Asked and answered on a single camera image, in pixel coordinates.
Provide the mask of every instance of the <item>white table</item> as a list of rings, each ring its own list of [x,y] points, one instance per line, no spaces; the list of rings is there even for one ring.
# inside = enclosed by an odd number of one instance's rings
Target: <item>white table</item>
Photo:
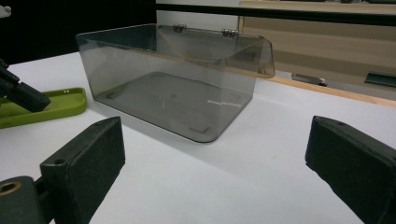
[[[127,161],[91,223],[361,223],[305,166],[312,117],[339,119],[396,148],[395,108],[263,79],[222,136],[198,144],[93,101],[78,53],[9,70],[40,91],[83,87],[88,108],[0,130],[0,180],[39,178],[39,163],[78,133],[121,116]]]

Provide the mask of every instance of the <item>green tray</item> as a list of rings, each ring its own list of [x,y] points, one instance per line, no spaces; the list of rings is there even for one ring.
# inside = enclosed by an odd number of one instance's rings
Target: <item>green tray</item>
[[[87,108],[85,90],[82,88],[43,92],[50,104],[40,112],[32,113],[5,98],[0,99],[0,129],[49,119],[59,119],[81,114]]]

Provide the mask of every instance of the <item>white surface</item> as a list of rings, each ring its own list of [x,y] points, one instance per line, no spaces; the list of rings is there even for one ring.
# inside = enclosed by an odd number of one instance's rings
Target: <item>white surface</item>
[[[193,6],[212,7],[238,7],[239,0],[157,0],[158,4],[180,4]],[[186,24],[190,28],[206,30],[232,29],[237,30],[238,17],[203,13],[157,11],[157,23],[173,25],[174,23]]]
[[[396,148],[394,108],[261,79],[225,133],[202,145],[94,102],[77,53],[9,70],[41,91],[83,87],[88,109],[0,130],[1,180],[40,177],[39,163],[74,136],[121,116],[127,161],[91,223],[361,223],[305,166],[311,119],[339,119]]]

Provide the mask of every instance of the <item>transparent plastic box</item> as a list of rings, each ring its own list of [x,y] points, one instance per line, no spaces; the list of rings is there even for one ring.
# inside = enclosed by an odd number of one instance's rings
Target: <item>transparent plastic box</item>
[[[193,141],[217,139],[275,73],[257,35],[139,25],[76,36],[93,99]]]

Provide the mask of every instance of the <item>screw hole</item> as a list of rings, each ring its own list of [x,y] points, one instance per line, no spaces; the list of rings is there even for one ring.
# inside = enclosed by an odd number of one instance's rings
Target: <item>screw hole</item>
[[[0,196],[9,194],[17,190],[21,186],[21,182],[13,181],[0,186]]]

